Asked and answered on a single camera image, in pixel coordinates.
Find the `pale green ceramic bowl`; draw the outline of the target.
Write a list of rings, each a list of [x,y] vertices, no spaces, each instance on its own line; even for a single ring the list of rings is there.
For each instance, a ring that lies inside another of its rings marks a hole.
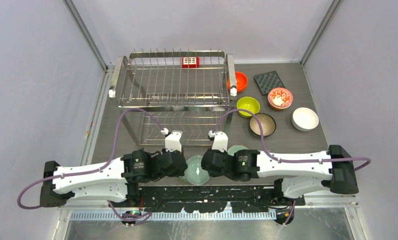
[[[228,155],[234,157],[238,151],[242,151],[242,150],[248,150],[248,148],[244,145],[233,145],[227,150],[227,153],[228,153]]]

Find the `white plate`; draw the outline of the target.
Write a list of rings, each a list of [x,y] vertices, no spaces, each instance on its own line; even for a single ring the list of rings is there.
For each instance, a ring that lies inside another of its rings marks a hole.
[[[184,178],[195,186],[204,185],[211,179],[208,171],[202,169],[202,158],[202,155],[194,155],[186,160],[187,169],[184,171]]]

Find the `dark blue ceramic bowl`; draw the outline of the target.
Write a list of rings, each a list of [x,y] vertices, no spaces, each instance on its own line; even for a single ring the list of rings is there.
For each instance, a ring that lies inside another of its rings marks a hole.
[[[256,117],[259,119],[264,138],[272,135],[276,131],[277,124],[272,116],[266,113],[258,113],[256,114]],[[253,134],[258,137],[261,136],[260,127],[254,117],[252,117],[249,121],[249,128]]]

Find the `yellow bowl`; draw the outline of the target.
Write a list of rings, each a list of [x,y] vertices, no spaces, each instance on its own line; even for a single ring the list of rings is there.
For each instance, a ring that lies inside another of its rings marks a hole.
[[[261,110],[261,105],[253,97],[250,96],[245,96],[241,97],[237,102],[236,102],[236,108],[239,109],[238,114],[243,117],[243,118],[251,118],[252,115],[249,113],[257,114]]]

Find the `metal two-tier dish rack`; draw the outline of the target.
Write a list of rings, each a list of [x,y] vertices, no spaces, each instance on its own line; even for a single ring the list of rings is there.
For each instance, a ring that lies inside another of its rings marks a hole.
[[[182,57],[200,67],[182,68]],[[136,146],[162,146],[160,125],[182,131],[183,146],[209,146],[209,131],[226,131],[221,116],[237,98],[234,56],[221,50],[141,51],[117,59],[109,99],[127,113],[123,125]]]

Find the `white bowl red pattern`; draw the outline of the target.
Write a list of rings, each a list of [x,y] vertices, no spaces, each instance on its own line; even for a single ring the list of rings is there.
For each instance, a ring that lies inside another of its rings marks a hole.
[[[282,103],[293,103],[293,94],[286,88],[276,87],[272,89],[267,95],[268,102],[273,102],[276,105],[281,105]]]

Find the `plain white bowl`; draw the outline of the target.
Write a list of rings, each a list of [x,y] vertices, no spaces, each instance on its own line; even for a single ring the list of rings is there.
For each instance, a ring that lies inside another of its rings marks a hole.
[[[319,125],[320,119],[312,109],[299,107],[292,113],[291,122],[297,130],[308,132]]]

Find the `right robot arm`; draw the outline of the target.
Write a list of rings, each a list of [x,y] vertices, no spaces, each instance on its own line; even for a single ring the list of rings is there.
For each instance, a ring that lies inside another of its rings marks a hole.
[[[272,198],[278,205],[328,189],[339,195],[359,192],[353,160],[344,157],[340,145],[327,151],[304,154],[265,153],[263,150],[241,149],[229,155],[208,149],[201,159],[201,168],[212,178],[225,176],[233,181],[279,177],[274,181]]]

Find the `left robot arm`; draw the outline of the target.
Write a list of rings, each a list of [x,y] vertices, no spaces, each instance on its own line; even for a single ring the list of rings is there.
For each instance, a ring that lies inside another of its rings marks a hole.
[[[142,199],[139,184],[181,177],[188,165],[178,150],[150,153],[140,149],[113,159],[103,170],[100,167],[100,163],[64,167],[56,161],[46,162],[39,205],[53,208],[80,200],[135,207]]]

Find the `dark grey studded baseplate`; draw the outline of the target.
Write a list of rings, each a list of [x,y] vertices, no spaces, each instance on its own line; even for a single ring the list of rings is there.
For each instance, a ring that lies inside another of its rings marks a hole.
[[[255,75],[253,80],[263,96],[268,95],[272,89],[285,88],[281,78],[275,70]]]

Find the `red white toy block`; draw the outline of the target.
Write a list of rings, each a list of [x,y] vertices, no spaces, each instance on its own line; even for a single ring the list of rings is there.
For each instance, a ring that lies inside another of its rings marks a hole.
[[[181,67],[183,69],[199,68],[201,65],[199,57],[182,57]]]

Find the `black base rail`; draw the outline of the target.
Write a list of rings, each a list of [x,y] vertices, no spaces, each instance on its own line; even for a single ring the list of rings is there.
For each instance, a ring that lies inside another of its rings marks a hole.
[[[229,206],[234,213],[263,213],[269,208],[286,209],[292,203],[305,205],[303,197],[289,199],[278,187],[265,185],[141,186],[126,197],[113,206],[142,207],[153,213],[221,213]]]

